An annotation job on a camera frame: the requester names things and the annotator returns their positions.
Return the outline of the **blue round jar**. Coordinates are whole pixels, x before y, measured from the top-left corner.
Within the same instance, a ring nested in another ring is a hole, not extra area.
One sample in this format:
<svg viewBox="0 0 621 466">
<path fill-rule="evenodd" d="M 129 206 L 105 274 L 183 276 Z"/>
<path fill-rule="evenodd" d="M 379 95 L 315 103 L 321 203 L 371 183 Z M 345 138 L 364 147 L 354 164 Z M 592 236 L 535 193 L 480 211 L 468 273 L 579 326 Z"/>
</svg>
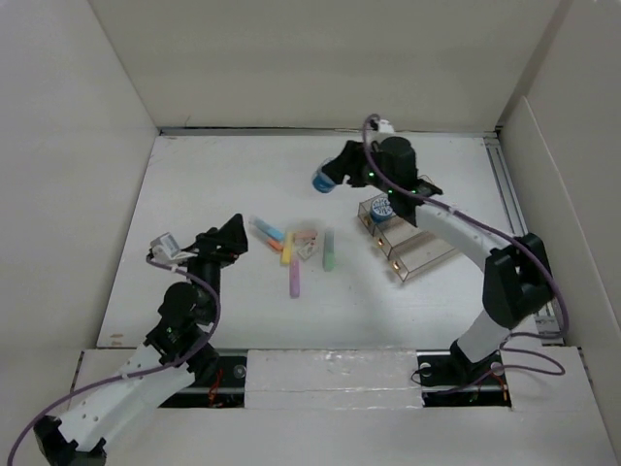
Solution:
<svg viewBox="0 0 621 466">
<path fill-rule="evenodd" d="M 336 184 L 323 171 L 324 165 L 320 164 L 311 177 L 311 185 L 320 193 L 327 194 L 331 192 Z"/>
<path fill-rule="evenodd" d="M 394 216 L 394 210 L 385 195 L 378 196 L 371 201 L 370 219 L 373 223 L 383 223 Z"/>
</svg>

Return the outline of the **blue highlighter pen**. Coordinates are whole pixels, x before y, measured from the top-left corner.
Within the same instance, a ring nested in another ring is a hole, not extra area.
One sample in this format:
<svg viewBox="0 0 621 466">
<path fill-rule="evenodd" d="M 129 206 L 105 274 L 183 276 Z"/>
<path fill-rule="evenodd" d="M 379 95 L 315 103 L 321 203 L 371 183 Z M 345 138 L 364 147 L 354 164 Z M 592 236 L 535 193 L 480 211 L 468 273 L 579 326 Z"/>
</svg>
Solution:
<svg viewBox="0 0 621 466">
<path fill-rule="evenodd" d="M 280 231 L 279 229 L 273 227 L 273 225 L 267 223 L 266 221 L 264 221 L 263 219 L 253 216 L 249 222 L 255 226 L 258 230 L 260 230 L 262 233 L 268 235 L 271 239 L 277 241 L 277 242 L 282 242 L 285 238 L 285 235 L 282 231 Z"/>
</svg>

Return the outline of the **yellow highlighter pen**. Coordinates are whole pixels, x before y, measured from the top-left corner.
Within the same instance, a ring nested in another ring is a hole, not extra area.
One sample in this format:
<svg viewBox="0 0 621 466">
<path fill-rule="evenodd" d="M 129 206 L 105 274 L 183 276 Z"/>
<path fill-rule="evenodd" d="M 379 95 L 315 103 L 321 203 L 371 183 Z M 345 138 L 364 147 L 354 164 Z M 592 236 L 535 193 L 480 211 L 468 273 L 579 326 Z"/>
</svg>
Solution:
<svg viewBox="0 0 621 466">
<path fill-rule="evenodd" d="M 281 265 L 290 264 L 291 258 L 292 258 L 293 243 L 294 243 L 294 232 L 287 230 L 284 234 L 284 239 L 282 242 L 282 250 L 280 254 Z"/>
</svg>

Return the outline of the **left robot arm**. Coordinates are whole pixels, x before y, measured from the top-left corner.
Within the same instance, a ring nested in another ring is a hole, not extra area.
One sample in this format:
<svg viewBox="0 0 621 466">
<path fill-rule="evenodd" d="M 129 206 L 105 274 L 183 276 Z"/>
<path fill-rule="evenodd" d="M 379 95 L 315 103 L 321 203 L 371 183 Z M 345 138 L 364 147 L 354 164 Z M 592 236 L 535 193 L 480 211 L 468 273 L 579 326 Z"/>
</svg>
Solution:
<svg viewBox="0 0 621 466">
<path fill-rule="evenodd" d="M 182 279 L 167 288 L 157 324 L 113 376 L 81 388 L 84 399 L 62 415 L 43 412 L 36 418 L 31 429 L 48 464 L 105 464 L 113 443 L 140 417 L 180 390 L 213 379 L 221 271 L 247 250 L 240 214 L 185 248 L 169 233 L 150 243 L 147 264 Z"/>
</svg>

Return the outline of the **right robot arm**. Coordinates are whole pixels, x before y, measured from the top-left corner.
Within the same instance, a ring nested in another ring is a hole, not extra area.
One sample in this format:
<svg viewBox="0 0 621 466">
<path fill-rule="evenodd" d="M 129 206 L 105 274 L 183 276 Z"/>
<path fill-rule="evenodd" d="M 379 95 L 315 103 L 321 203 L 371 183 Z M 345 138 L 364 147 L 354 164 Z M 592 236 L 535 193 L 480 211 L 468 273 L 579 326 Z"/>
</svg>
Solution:
<svg viewBox="0 0 621 466">
<path fill-rule="evenodd" d="M 408 139 L 382 135 L 347 141 L 312 178 L 313 187 L 322 193 L 344 183 L 380 190 L 397 217 L 450 244 L 482 272 L 482 310 L 449 348 L 446 365 L 460 383 L 479 376 L 512 330 L 552 300 L 554 288 L 542 240 L 532 233 L 512 237 L 443 201 L 442 189 L 419 175 Z"/>
</svg>

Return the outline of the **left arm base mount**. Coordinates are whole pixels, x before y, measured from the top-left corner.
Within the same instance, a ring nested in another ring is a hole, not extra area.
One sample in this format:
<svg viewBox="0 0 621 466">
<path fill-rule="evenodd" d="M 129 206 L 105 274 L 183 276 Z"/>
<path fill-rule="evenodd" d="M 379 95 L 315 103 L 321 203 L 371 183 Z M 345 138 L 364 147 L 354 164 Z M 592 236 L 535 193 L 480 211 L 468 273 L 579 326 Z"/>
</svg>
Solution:
<svg viewBox="0 0 621 466">
<path fill-rule="evenodd" d="M 221 349 L 212 373 L 163 402 L 168 409 L 235 409 L 245 405 L 247 349 Z"/>
</svg>

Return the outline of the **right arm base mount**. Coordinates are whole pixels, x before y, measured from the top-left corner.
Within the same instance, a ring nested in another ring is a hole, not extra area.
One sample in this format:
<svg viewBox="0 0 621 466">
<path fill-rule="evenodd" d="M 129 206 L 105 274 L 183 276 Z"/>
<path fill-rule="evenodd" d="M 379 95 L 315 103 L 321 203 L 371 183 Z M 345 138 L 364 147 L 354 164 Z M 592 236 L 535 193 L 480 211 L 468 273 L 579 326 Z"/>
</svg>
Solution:
<svg viewBox="0 0 621 466">
<path fill-rule="evenodd" d="M 463 369 L 448 350 L 418 350 L 410 380 L 420 387 L 424 408 L 509 408 L 506 376 L 500 370 L 491 373 L 500 364 L 497 351 Z"/>
</svg>

